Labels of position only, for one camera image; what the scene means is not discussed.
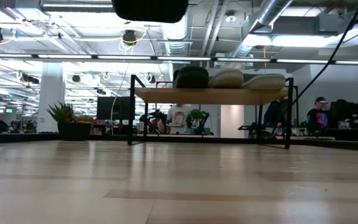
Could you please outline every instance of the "man with cap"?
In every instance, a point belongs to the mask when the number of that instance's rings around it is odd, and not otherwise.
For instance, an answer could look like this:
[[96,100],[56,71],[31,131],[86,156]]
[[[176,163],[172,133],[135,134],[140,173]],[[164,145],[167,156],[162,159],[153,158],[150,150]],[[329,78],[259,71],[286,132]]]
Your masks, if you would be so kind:
[[314,133],[328,128],[328,101],[325,97],[320,96],[314,101],[314,108],[311,109],[307,115],[308,117],[308,132]]

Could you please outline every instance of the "black cushion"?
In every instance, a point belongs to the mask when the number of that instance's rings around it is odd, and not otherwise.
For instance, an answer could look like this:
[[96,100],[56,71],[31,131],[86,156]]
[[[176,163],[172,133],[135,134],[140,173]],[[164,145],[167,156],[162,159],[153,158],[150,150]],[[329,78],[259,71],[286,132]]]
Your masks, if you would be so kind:
[[187,66],[178,71],[176,79],[173,81],[173,87],[208,88],[208,78],[208,71],[205,68]]

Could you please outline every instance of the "wooden shelf top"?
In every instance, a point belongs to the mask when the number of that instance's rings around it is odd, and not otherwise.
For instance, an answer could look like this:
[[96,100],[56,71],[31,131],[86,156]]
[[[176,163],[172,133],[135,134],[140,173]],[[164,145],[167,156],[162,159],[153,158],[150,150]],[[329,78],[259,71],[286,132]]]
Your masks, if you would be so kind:
[[146,103],[187,103],[201,105],[265,105],[287,96],[287,90],[136,88]]

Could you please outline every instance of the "person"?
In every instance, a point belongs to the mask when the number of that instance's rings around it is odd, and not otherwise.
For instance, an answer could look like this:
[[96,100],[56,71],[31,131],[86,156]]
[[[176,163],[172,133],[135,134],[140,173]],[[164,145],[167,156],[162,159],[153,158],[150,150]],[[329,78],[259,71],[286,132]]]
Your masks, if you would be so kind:
[[283,126],[285,124],[285,118],[283,113],[283,106],[281,103],[282,99],[275,100],[270,103],[267,108],[267,111],[264,116],[264,122],[266,125],[275,126],[277,123],[277,127]]
[[314,133],[328,128],[328,101],[325,97],[320,96],[314,101],[314,108],[307,114],[308,132]]
[[185,134],[188,132],[186,118],[190,114],[190,107],[177,103],[169,111],[167,120],[170,122],[170,134]]

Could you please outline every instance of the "floor board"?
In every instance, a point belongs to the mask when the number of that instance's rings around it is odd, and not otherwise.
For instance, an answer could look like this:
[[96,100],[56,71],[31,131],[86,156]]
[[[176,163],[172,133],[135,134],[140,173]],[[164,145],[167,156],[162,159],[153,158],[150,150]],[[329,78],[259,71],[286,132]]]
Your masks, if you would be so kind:
[[358,223],[358,151],[0,144],[0,223]]

